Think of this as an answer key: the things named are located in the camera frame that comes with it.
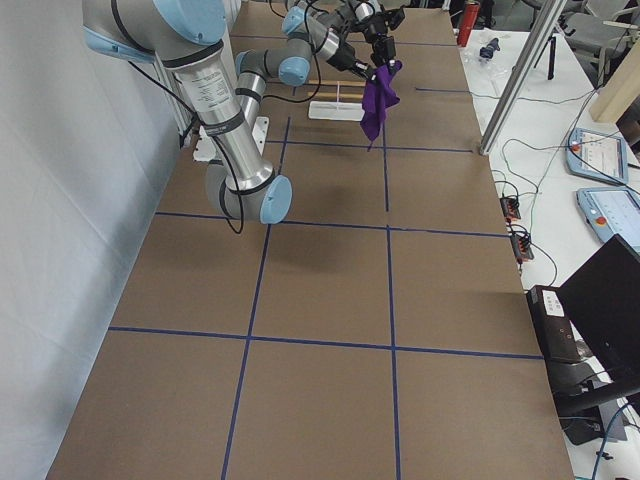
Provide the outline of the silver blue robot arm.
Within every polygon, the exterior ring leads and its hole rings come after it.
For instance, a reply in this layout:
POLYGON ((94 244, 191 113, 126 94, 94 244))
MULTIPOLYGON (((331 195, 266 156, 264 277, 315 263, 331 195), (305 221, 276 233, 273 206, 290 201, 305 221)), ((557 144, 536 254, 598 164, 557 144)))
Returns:
POLYGON ((365 79, 361 128, 375 141, 388 108, 399 99, 391 87, 402 64, 391 31, 403 8, 376 1, 344 1, 333 11, 311 1, 290 1, 282 23, 286 43, 250 50, 236 58, 231 81, 221 58, 226 30, 220 1, 85 1, 83 28, 88 47, 134 62, 160 61, 183 87, 189 110, 221 154, 206 171, 206 194, 228 219, 276 224, 292 200, 290 180, 262 157, 253 127, 266 82, 306 83, 311 63, 324 60, 338 71, 365 79))

